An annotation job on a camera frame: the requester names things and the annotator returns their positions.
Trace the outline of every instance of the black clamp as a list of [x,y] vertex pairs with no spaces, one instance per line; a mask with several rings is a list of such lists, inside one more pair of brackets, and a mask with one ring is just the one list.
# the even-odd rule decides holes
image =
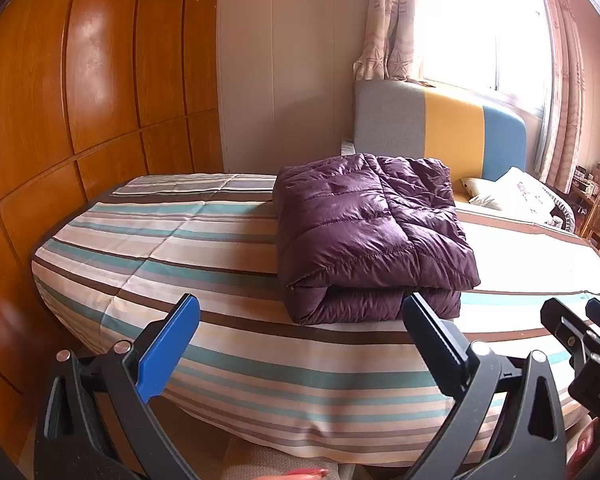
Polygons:
[[[198,480],[147,402],[163,390],[199,322],[198,300],[185,294],[165,319],[149,323],[133,343],[119,341],[94,358],[58,352],[38,419],[36,478]],[[96,392],[109,394],[146,477],[120,462]]]
[[[586,314],[600,329],[600,300],[587,301]],[[540,316],[542,325],[571,354],[575,377],[568,388],[570,396],[600,418],[600,336],[555,298],[544,302]],[[600,422],[594,446],[592,457],[576,480],[600,480]]]
[[[546,355],[526,359],[471,344],[442,321],[420,294],[402,302],[406,329],[440,391],[456,401],[405,480],[564,480],[566,443],[558,392]],[[480,463],[460,472],[493,395],[506,392],[496,427]]]

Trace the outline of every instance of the window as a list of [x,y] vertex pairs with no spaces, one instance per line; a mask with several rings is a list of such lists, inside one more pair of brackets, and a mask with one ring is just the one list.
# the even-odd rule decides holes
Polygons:
[[422,0],[425,79],[541,113],[551,84],[542,0]]

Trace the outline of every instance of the white pillow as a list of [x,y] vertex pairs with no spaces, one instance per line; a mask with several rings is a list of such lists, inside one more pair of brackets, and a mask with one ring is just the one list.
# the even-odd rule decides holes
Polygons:
[[474,196],[469,203],[504,211],[512,218],[551,224],[554,200],[531,175],[511,168],[493,183],[491,190]]
[[462,182],[462,185],[471,198],[490,193],[496,185],[495,182],[484,180],[483,178],[461,178],[460,182]]

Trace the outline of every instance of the starfish pattern curtain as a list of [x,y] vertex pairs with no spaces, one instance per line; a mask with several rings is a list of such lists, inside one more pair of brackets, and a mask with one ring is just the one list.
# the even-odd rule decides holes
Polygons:
[[417,51],[419,0],[369,0],[365,44],[354,63],[360,79],[417,80],[422,56]]

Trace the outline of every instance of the floor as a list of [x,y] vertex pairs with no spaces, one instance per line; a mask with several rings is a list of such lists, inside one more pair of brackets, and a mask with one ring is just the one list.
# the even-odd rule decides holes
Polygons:
[[[126,466],[143,473],[138,460],[129,446],[122,427],[106,395],[98,394],[98,406],[114,441],[116,449]],[[201,480],[219,480],[222,472],[222,459],[229,444],[229,434],[210,426],[183,412],[170,400],[154,397],[150,406],[169,435],[174,446],[189,462]],[[33,480],[33,452],[35,427],[31,428],[18,462],[18,468],[28,480]]]

